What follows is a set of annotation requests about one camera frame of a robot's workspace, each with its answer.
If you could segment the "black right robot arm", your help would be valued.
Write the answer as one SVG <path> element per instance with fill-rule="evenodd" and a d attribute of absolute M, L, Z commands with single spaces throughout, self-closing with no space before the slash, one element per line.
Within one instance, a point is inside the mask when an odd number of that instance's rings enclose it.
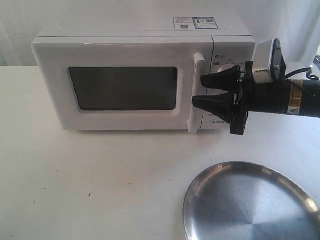
<path fill-rule="evenodd" d="M 279 79 L 270 83 L 255 82 L 251 61 L 245 63 L 244 71 L 236 65 L 204 75 L 200 78 L 203 87 L 225 92 L 196 95 L 193 106 L 219 117 L 229 124 L 231 134 L 240 136 L 245 132 L 249 112 L 319 118 L 320 81 L 290 80 L 285 64 L 279 70 Z"/>

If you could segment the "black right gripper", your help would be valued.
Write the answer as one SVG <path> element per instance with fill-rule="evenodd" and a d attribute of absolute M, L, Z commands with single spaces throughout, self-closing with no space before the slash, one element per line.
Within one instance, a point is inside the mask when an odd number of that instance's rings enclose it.
<path fill-rule="evenodd" d="M 234 93 L 240 88 L 240 65 L 201 76 L 200 82 L 203 87 L 227 93 L 193 96 L 193 106 L 230 124 L 230 133 L 239 136 L 245 132 L 249 112 L 283 115 L 288 109 L 288 85 L 284 83 L 286 63 L 282 61 L 280 64 L 280 80 L 271 83 L 256 84 L 252 68 L 253 62 L 247 61 L 241 83 L 241 96 L 237 101 Z"/>

